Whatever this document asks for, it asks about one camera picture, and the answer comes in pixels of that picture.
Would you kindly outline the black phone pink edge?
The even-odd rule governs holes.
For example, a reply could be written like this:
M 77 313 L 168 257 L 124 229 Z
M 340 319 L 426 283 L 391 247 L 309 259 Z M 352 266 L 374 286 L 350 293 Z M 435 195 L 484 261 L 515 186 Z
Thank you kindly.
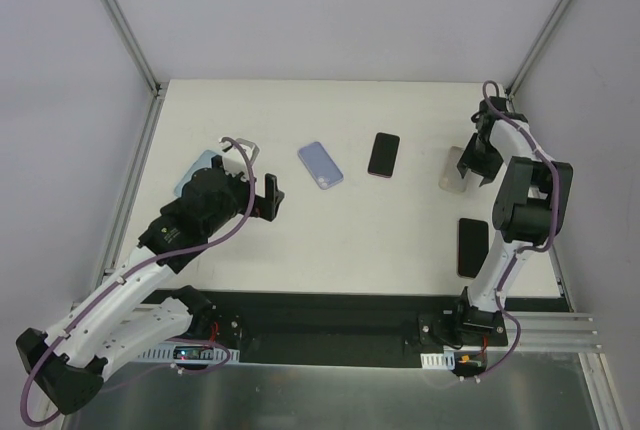
M 391 178 L 395 169 L 400 137 L 388 133 L 376 134 L 367 167 L 370 175 Z

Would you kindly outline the lavender phone case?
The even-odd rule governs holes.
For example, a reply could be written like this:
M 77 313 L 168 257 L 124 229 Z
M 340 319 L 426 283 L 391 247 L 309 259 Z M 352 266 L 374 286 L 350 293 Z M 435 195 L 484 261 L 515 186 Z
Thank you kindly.
M 301 147 L 297 154 L 320 189 L 327 190 L 343 181 L 342 171 L 320 142 Z

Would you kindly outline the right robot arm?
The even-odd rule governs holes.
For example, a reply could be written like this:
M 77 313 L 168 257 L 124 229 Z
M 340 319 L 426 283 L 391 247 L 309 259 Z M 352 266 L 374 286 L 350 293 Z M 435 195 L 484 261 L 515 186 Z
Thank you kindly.
M 542 149 L 526 117 L 510 112 L 505 98 L 485 95 L 472 121 L 476 132 L 456 164 L 459 175 L 472 172 L 485 185 L 506 171 L 491 214 L 493 243 L 450 319 L 452 337 L 466 345 L 496 333 L 508 291 L 529 255 L 553 245 L 573 179 L 573 167 Z

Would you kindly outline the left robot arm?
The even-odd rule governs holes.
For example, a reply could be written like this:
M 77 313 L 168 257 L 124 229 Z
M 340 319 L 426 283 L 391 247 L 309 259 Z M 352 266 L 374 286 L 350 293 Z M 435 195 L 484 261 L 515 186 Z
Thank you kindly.
M 265 193 L 257 195 L 253 164 L 258 154 L 251 141 L 221 138 L 219 152 L 161 208 L 123 266 L 68 316 L 44 331 L 28 328 L 17 338 L 28 374 L 20 400 L 27 426 L 39 424 L 29 415 L 32 386 L 45 393 L 57 414 L 69 415 L 122 366 L 165 340 L 218 345 L 214 306 L 190 285 L 172 291 L 145 317 L 129 315 L 192 260 L 238 233 L 249 218 L 276 218 L 284 194 L 276 176 L 267 174 Z

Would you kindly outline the beige clear phone case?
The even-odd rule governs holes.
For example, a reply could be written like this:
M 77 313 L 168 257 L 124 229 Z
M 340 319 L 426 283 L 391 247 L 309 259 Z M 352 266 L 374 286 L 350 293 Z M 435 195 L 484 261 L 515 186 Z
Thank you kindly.
M 452 146 L 449 149 L 439 178 L 439 187 L 441 190 L 454 194 L 463 194 L 466 192 L 468 179 L 462 177 L 457 168 L 462 154 L 463 149 L 458 146 Z

